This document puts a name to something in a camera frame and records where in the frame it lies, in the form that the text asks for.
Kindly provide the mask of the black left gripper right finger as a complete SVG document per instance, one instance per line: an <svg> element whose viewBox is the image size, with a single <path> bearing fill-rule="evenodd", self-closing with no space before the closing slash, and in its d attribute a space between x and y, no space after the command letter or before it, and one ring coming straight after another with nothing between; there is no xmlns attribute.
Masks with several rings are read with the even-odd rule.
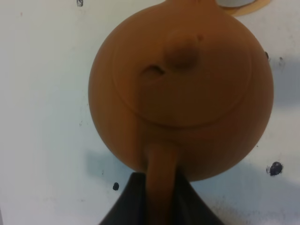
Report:
<svg viewBox="0 0 300 225"><path fill-rule="evenodd" d="M181 173L176 174L172 200L173 225L224 225Z"/></svg>

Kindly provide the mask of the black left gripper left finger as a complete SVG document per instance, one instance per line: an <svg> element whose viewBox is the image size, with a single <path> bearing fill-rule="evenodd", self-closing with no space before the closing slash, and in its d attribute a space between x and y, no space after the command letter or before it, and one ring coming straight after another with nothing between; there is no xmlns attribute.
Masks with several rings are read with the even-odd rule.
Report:
<svg viewBox="0 0 300 225"><path fill-rule="evenodd" d="M101 225L151 225L151 207L146 192L146 175L134 172Z"/></svg>

